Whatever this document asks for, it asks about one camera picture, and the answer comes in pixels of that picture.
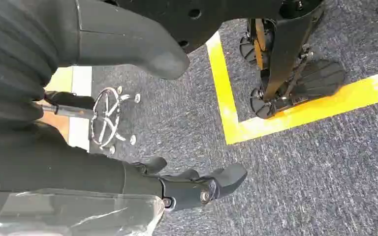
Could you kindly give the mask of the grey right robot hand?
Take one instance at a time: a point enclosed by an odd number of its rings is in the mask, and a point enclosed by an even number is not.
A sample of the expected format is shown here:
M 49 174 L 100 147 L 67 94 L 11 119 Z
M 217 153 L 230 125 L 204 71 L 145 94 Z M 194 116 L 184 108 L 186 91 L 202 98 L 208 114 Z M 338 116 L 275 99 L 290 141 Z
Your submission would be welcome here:
M 0 191 L 67 189 L 170 198 L 181 210 L 233 193 L 239 164 L 201 177 L 158 175 L 161 164 L 127 163 L 71 147 L 40 121 L 38 101 L 59 67 L 132 64 L 178 79 L 189 59 L 159 23 L 100 0 L 0 0 Z

